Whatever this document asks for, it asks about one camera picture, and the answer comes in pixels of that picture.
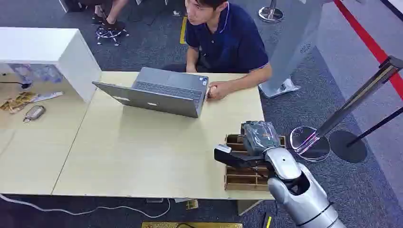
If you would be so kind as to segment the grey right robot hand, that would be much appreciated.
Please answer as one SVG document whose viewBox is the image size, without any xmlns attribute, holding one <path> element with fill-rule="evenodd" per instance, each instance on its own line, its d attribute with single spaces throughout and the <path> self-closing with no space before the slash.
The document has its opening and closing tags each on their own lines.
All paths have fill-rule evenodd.
<svg viewBox="0 0 403 228">
<path fill-rule="evenodd" d="M 261 156 L 264 151 L 280 147 L 280 139 L 272 122 L 246 121 L 241 125 L 243 145 L 251 156 Z"/>
</svg>

